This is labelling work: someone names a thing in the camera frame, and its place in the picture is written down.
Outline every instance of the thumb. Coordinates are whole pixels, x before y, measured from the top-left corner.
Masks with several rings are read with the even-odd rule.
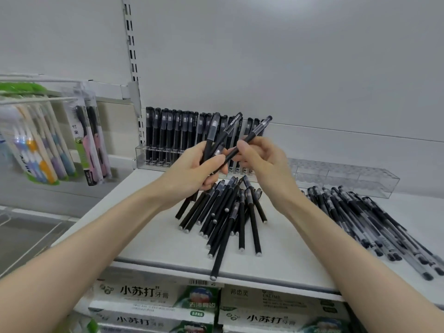
[[[219,154],[205,161],[198,168],[196,168],[196,171],[199,173],[199,175],[202,176],[203,178],[202,181],[203,181],[207,178],[208,175],[210,175],[217,168],[222,166],[224,161],[225,161],[225,156],[223,154]]]
[[[248,161],[253,170],[258,170],[258,168],[263,164],[264,160],[249,144],[243,140],[238,140],[237,148],[241,152],[245,160]]]

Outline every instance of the right hand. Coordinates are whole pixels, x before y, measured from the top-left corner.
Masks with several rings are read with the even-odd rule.
[[[288,214],[291,202],[303,194],[291,174],[284,151],[264,137],[255,137],[250,144],[239,140],[237,148],[239,154],[233,161],[240,161],[242,167],[254,170],[273,206],[280,213]]]

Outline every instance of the barcode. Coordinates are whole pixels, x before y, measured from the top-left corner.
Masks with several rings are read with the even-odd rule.
[[[190,280],[188,280],[188,284],[190,284],[190,285],[208,285],[208,281],[199,280],[199,279],[190,279]]]

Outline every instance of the green logo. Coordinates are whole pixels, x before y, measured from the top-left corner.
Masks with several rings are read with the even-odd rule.
[[[199,311],[191,311],[190,312],[190,314],[193,316],[193,317],[203,317],[203,312],[199,312]]]

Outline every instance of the white shelf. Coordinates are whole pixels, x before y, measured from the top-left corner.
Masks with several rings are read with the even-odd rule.
[[[60,240],[93,221],[161,174],[151,170],[135,170]],[[392,194],[389,200],[376,200],[413,236],[431,251],[444,257],[444,243],[441,241],[444,237],[444,227],[440,227],[438,222],[444,213],[442,199]],[[324,298],[341,299],[333,281],[296,229],[274,209],[266,195],[262,196],[261,204],[269,219],[265,225],[258,222],[263,256],[254,255],[250,231],[246,231],[247,247],[244,253],[237,250],[237,237],[231,238],[218,281],[270,290],[285,289],[285,292],[297,294],[314,292],[318,297],[318,293],[321,293]],[[181,276],[200,274],[207,276],[209,280],[208,274],[214,261],[207,258],[206,241],[197,234],[199,226],[193,227],[190,234],[177,229],[179,221],[174,216],[180,205],[181,203],[157,215],[119,254],[116,261],[120,263],[114,265],[133,263],[137,265],[128,264],[128,267],[139,266],[138,269],[152,272],[155,269],[166,269],[162,270],[163,273],[171,272]],[[435,280],[425,281],[405,262],[387,261],[386,264],[431,302],[444,306],[444,277],[435,274]]]

